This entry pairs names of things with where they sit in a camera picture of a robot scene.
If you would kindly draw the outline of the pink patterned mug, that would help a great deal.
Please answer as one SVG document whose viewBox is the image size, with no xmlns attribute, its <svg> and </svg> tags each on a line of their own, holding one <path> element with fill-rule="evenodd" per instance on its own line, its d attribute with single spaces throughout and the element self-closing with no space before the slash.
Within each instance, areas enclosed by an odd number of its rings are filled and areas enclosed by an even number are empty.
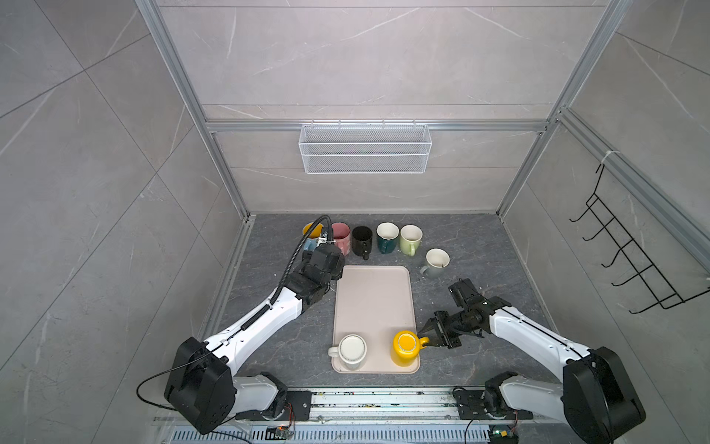
<svg viewBox="0 0 710 444">
<path fill-rule="evenodd" d="M 351 228 L 343 222 L 332 224 L 334 243 L 344 256 L 351 252 Z"/>
</svg>

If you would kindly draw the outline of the blue mug yellow inside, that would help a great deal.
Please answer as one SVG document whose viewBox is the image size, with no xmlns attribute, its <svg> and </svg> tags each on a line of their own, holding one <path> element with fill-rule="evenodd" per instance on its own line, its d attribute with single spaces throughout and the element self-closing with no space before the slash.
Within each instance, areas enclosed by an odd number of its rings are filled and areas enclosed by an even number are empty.
<svg viewBox="0 0 710 444">
<path fill-rule="evenodd" d="M 303 235 L 308 235 L 309 240 L 317 240 L 321 237 L 324 225 L 322 223 L 319 223 L 315 226 L 315 228 L 312 228 L 312 225 L 314 223 L 309 223 L 306 226 L 303 227 L 302 234 Z"/>
</svg>

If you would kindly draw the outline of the black mug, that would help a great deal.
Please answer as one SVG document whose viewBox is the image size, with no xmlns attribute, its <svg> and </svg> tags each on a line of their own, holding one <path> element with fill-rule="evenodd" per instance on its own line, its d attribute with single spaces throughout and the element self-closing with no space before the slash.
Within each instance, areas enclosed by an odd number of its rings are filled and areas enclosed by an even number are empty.
<svg viewBox="0 0 710 444">
<path fill-rule="evenodd" d="M 373 251 L 373 231 L 366 226 L 358 226 L 351 231 L 351 250 L 367 261 Z"/>
</svg>

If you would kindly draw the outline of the grey mug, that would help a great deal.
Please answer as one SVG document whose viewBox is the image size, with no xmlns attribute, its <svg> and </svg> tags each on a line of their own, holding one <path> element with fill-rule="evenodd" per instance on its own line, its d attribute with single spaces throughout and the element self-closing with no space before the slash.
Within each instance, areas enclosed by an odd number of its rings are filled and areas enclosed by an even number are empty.
<svg viewBox="0 0 710 444">
<path fill-rule="evenodd" d="M 420 269 L 420 274 L 433 279 L 443 274 L 450 264 L 449 254 L 438 248 L 430 249 L 425 255 L 425 264 Z"/>
</svg>

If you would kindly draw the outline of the dark green mug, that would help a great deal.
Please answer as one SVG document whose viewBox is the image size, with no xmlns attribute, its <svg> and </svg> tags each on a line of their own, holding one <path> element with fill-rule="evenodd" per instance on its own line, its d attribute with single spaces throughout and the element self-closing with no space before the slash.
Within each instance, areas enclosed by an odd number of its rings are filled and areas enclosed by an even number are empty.
<svg viewBox="0 0 710 444">
<path fill-rule="evenodd" d="M 393 253 L 399 242 L 399 227 L 392 222 L 383 222 L 376 229 L 377 249 L 382 255 Z"/>
</svg>

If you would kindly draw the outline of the white mug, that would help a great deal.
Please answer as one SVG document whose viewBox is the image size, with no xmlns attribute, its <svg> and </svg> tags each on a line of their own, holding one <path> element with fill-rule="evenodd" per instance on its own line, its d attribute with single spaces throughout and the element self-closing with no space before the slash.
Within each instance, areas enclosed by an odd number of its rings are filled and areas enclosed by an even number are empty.
<svg viewBox="0 0 710 444">
<path fill-rule="evenodd" d="M 349 334 L 342 338 L 337 346 L 331 347 L 327 355 L 335 360 L 338 371 L 359 370 L 367 356 L 367 343 L 357 334 Z"/>
</svg>

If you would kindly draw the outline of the light green mug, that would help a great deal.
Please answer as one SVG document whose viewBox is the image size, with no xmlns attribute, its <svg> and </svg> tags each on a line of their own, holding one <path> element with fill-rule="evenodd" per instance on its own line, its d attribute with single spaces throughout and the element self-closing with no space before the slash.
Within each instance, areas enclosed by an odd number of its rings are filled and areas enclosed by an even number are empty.
<svg viewBox="0 0 710 444">
<path fill-rule="evenodd" d="M 415 225 L 406 225 L 399 232 L 399 249 L 403 255 L 414 256 L 423 240 L 423 231 Z"/>
</svg>

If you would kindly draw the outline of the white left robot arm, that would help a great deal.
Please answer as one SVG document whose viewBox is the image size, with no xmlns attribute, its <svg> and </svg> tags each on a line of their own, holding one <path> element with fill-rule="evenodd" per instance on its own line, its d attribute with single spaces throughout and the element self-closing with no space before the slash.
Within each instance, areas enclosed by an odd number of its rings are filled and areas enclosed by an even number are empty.
<svg viewBox="0 0 710 444">
<path fill-rule="evenodd" d="M 336 246 L 331 218 L 316 218 L 318 244 L 304 248 L 301 240 L 290 257 L 277 288 L 230 327 L 200 342 L 185 340 L 168 371 L 164 397 L 199 433 L 213 432 L 229 419 L 257 413 L 278 418 L 287 405 L 288 388 L 262 372 L 241 377 L 240 368 L 272 335 L 301 316 L 341 278 L 345 256 Z"/>
</svg>

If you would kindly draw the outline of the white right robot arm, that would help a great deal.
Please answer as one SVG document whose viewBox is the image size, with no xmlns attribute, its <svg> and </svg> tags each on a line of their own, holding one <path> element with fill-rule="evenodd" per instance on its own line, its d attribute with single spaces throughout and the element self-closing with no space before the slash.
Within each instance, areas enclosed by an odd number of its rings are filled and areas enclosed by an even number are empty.
<svg viewBox="0 0 710 444">
<path fill-rule="evenodd" d="M 530 320 L 507 301 L 486 298 L 469 279 L 449 286 L 460 312 L 437 311 L 418 331 L 433 347 L 455 349 L 465 336 L 490 334 L 536 360 L 555 383 L 504 372 L 482 390 L 455 388 L 463 419 L 540 414 L 568 425 L 586 443 L 611 443 L 646 419 L 645 407 L 617 353 L 572 342 Z"/>
</svg>

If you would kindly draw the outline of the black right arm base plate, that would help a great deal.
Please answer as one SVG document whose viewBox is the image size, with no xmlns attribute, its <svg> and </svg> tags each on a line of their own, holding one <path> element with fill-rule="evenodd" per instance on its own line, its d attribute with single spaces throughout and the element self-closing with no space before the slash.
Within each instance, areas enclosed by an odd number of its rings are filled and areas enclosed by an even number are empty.
<svg viewBox="0 0 710 444">
<path fill-rule="evenodd" d="M 451 392 L 462 420 L 533 420 L 534 415 L 525 410 L 514 410 L 493 388 L 468 390 L 455 387 Z"/>
</svg>

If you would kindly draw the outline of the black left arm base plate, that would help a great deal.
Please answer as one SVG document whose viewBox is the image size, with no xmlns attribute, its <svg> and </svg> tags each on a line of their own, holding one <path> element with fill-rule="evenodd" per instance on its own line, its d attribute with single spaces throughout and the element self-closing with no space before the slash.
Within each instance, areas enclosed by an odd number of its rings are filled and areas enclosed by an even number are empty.
<svg viewBox="0 0 710 444">
<path fill-rule="evenodd" d="M 290 416 L 296 421 L 307 421 L 312 409 L 312 392 L 309 390 L 289 390 L 277 394 L 275 401 L 265 411 L 251 410 L 236 415 L 238 420 L 288 421 Z"/>
</svg>

